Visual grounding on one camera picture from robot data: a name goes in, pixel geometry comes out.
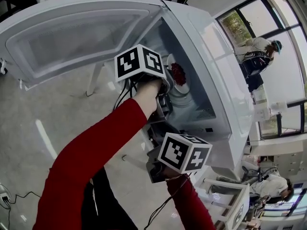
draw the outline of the window frame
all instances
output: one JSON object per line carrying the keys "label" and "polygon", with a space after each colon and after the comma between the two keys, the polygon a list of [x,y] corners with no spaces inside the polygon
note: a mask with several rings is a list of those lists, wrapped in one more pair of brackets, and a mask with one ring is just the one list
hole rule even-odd
{"label": "window frame", "polygon": [[[246,18],[244,17],[242,12],[240,11],[241,8],[247,6],[247,5],[249,5],[249,4],[251,4],[252,2],[255,2],[255,1],[257,1],[257,0],[247,0],[247,1],[245,1],[245,2],[243,2],[241,4],[239,4],[239,5],[235,6],[234,8],[228,10],[227,12],[223,13],[222,15],[220,15],[220,16],[218,16],[216,18],[219,26],[223,30],[224,34],[227,36],[227,39],[229,40],[229,42],[231,43],[233,48],[235,47],[235,45],[231,41],[230,37],[228,36],[228,34],[227,34],[226,30],[224,29],[224,27],[223,27],[222,23],[220,22],[220,20],[222,18],[226,17],[232,11],[236,11],[238,13],[239,17],[241,18],[242,22],[244,23],[244,26],[247,28],[248,32],[252,36],[252,38],[255,38],[256,37],[255,33],[253,32],[253,30],[252,30],[251,26],[249,25],[248,21],[246,20]],[[304,62],[303,62],[300,50],[298,48],[298,45],[296,43],[295,37],[294,37],[293,33],[291,33],[292,29],[300,27],[302,32],[303,32],[303,35],[305,37],[305,40],[307,41],[307,34],[304,31],[302,23],[300,22],[297,14],[295,13],[291,3],[289,3],[288,0],[285,0],[285,1],[288,3],[290,9],[293,12],[293,15],[295,16],[295,18],[296,18],[296,20],[298,22],[297,24],[294,24],[294,25],[291,25],[291,26],[283,25],[283,23],[280,21],[280,18],[275,13],[274,8],[271,6],[271,4],[268,2],[268,0],[260,0],[260,1],[267,8],[268,12],[270,13],[271,17],[273,18],[274,22],[276,23],[276,25],[278,27],[276,30],[270,31],[270,32],[268,32],[266,34],[263,34],[263,35],[260,35],[260,36],[265,38],[265,39],[267,39],[267,38],[271,38],[271,37],[274,37],[276,35],[279,35],[281,33],[288,32],[288,35],[290,37],[290,40],[292,42],[292,45],[293,45],[295,53],[296,53],[296,57],[298,59],[298,64],[299,64],[299,67],[300,67],[300,70],[301,70],[301,75],[302,75],[302,78],[303,78],[303,83],[305,85],[307,83],[307,75],[306,75],[306,70],[305,70]],[[291,132],[291,133],[283,134],[282,133],[282,115],[278,114],[278,115],[276,115],[276,117],[277,117],[277,134],[276,135],[267,135],[267,136],[263,135],[262,132],[261,132],[260,122],[258,122],[258,129],[260,131],[260,138],[261,139],[275,139],[275,138],[280,138],[280,137],[289,137],[289,136],[300,135],[300,134],[304,133],[304,131],[305,131],[305,121],[306,121],[305,120],[305,110],[304,110],[305,102],[307,102],[307,99],[303,99],[303,100],[300,100],[300,101],[296,101],[296,102],[292,102],[292,103],[288,103],[287,104],[288,108],[300,105],[300,119],[301,119],[300,130],[295,131],[295,132]]]}
{"label": "window frame", "polygon": [[[299,207],[298,208],[298,205],[299,203],[302,201],[303,197],[306,195],[306,192],[307,192],[307,188],[304,188],[302,189],[302,191],[298,194],[295,194],[295,195],[299,195],[297,200],[295,202],[292,203],[292,206],[289,208],[289,209],[264,209],[264,212],[265,211],[273,211],[273,212],[283,212],[281,214],[281,217],[290,217],[292,216],[293,212],[296,210],[296,209],[300,209],[300,208],[306,208],[306,207]],[[298,215],[304,215],[306,213],[306,211],[302,211],[300,213],[297,213],[297,214],[294,214],[295,216],[298,216]],[[280,216],[266,216],[265,214],[262,215],[264,217],[280,217]]]}

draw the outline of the hand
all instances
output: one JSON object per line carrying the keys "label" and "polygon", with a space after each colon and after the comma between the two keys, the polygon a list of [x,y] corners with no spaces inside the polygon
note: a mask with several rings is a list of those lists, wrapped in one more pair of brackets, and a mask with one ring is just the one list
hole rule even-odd
{"label": "hand", "polygon": [[155,98],[161,88],[162,80],[154,80],[144,85],[138,85],[138,90],[133,99],[139,104],[146,118],[157,109]]}
{"label": "hand", "polygon": [[165,178],[168,178],[168,179],[171,179],[171,178],[174,178],[180,175],[177,171],[174,171],[173,169],[167,166],[163,170],[162,174],[165,176]]}

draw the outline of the open refrigerator door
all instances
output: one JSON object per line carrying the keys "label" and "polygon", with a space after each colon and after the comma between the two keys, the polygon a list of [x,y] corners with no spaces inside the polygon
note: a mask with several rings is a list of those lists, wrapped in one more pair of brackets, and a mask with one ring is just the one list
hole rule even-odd
{"label": "open refrigerator door", "polygon": [[49,0],[0,24],[0,58],[31,87],[134,45],[159,0]]}

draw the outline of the wrist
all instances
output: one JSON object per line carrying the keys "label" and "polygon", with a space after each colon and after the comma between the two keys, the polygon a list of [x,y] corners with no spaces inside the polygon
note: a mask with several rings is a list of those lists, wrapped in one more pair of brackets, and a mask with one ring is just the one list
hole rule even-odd
{"label": "wrist", "polygon": [[183,176],[183,174],[180,174],[180,175],[178,175],[178,176],[171,177],[171,178],[166,178],[165,181],[166,181],[166,182],[173,181],[173,180],[178,179],[178,178],[181,177],[181,176]]}
{"label": "wrist", "polygon": [[146,116],[146,119],[148,120],[150,115],[154,112],[153,104],[150,101],[146,101],[146,99],[142,98],[139,95],[135,95],[133,99],[139,105],[144,115]]}

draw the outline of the white cabinet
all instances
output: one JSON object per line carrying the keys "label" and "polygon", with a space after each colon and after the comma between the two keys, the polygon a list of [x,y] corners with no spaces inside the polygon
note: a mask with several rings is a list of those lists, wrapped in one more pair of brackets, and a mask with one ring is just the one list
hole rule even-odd
{"label": "white cabinet", "polygon": [[253,155],[260,155],[262,167],[276,166],[281,176],[296,175],[303,156],[303,142],[287,142],[267,146],[257,146],[252,151]]}

